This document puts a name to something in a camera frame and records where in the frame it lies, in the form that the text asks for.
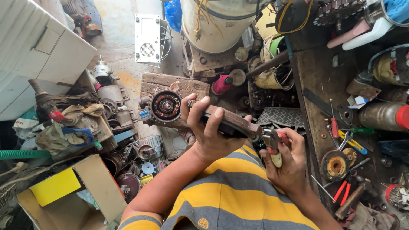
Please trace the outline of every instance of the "red plier handle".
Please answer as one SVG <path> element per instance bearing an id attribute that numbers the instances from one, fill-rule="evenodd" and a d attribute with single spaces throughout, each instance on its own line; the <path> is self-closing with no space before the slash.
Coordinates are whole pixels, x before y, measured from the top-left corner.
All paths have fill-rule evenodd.
<path id="1" fill-rule="evenodd" d="M 346 185 L 346 190 L 345 190 L 344 197 L 342 198 L 342 201 L 341 201 L 341 206 L 345 203 L 346 198 L 349 195 L 349 189 L 351 188 L 351 184 L 349 183 L 349 181 L 347 182 L 346 179 L 345 179 L 344 182 L 342 182 L 342 185 L 339 187 L 337 193 L 334 196 L 334 199 L 337 200 L 339 195 L 341 194 L 342 190 L 344 190 L 345 185 Z"/>
<path id="2" fill-rule="evenodd" d="M 280 133 L 277 132 L 277 134 L 279 135 L 279 137 L 281 137 L 281 143 L 285 144 L 285 145 L 289 145 L 290 144 L 290 140 L 288 139 L 287 135 L 285 133 Z M 268 152 L 270 154 L 277 154 L 278 150 L 277 149 L 273 149 L 273 148 L 268 148 Z"/>

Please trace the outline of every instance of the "striped t-shirt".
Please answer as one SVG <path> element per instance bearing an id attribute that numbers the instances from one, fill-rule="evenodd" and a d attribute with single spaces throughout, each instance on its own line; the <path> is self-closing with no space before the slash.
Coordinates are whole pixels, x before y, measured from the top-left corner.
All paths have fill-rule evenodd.
<path id="1" fill-rule="evenodd" d="M 266 169 L 247 144 L 206 168 L 184 188 L 163 225 L 137 214 L 118 230 L 277 229 L 318 227 L 267 179 Z"/>

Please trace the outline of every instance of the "white cylindrical tank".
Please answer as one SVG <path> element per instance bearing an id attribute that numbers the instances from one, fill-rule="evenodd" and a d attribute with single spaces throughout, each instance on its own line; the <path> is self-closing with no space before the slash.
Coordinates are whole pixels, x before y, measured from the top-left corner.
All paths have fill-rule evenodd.
<path id="1" fill-rule="evenodd" d="M 194 31 L 198 18 L 198 4 L 201 1 L 203 1 L 199 20 L 201 37 L 196 41 Z M 260 0 L 260 7 L 267 1 Z M 241 34 L 255 19 L 256 2 L 255 0 L 180 0 L 184 34 L 188 41 L 202 52 L 210 54 L 223 53 L 237 43 Z M 219 27 L 223 37 L 210 19 L 209 23 L 207 23 L 206 17 L 210 17 Z"/>

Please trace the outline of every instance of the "red pliers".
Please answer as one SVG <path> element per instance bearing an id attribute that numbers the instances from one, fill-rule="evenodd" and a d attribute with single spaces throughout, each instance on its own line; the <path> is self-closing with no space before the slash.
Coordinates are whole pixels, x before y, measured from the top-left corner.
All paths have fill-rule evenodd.
<path id="1" fill-rule="evenodd" d="M 349 195 L 349 189 L 351 188 L 350 181 L 351 181 L 351 174 L 349 174 L 349 175 L 348 175 L 348 178 L 346 178 L 346 179 L 344 180 L 344 182 L 342 182 L 342 185 L 339 187 L 337 193 L 336 193 L 335 196 L 334 196 L 334 199 L 337 200 L 338 197 L 339 197 L 339 195 L 341 194 L 342 190 L 344 190 L 344 187 L 345 187 L 345 185 L 346 185 L 346 190 L 345 190 L 344 197 L 342 198 L 342 201 L 341 201 L 341 206 L 345 203 L 346 198 L 347 198 L 348 195 Z"/>
<path id="2" fill-rule="evenodd" d="M 272 161 L 277 168 L 282 165 L 281 153 L 279 152 L 279 143 L 282 142 L 285 145 L 290 144 L 285 133 L 280 133 L 274 129 L 263 129 L 263 140 L 265 145 L 268 147 L 268 152 L 271 155 Z"/>

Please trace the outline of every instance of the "hand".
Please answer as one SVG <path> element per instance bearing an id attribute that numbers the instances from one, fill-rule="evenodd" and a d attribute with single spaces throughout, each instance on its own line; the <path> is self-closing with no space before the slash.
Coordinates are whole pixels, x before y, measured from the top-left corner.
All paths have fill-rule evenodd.
<path id="1" fill-rule="evenodd" d="M 244 138 L 226 138 L 217 129 L 223 120 L 224 109 L 219 107 L 210 115 L 206 125 L 200 120 L 203 111 L 210 104 L 210 97 L 204 97 L 196 102 L 192 108 L 187 103 L 190 100 L 196 100 L 195 93 L 190 94 L 182 100 L 181 117 L 184 122 L 192 129 L 196 136 L 196 142 L 192 146 L 193 152 L 197 157 L 206 163 L 213 163 L 215 160 L 223 158 L 235 150 L 241 148 L 246 139 Z M 245 117 L 251 121 L 251 115 Z"/>
<path id="2" fill-rule="evenodd" d="M 260 150 L 267 169 L 267 178 L 288 196 L 302 195 L 307 188 L 304 138 L 290 128 L 277 131 L 286 134 L 290 139 L 291 151 L 287 146 L 279 143 L 283 165 L 281 168 L 276 168 L 269 152 L 266 149 Z"/>

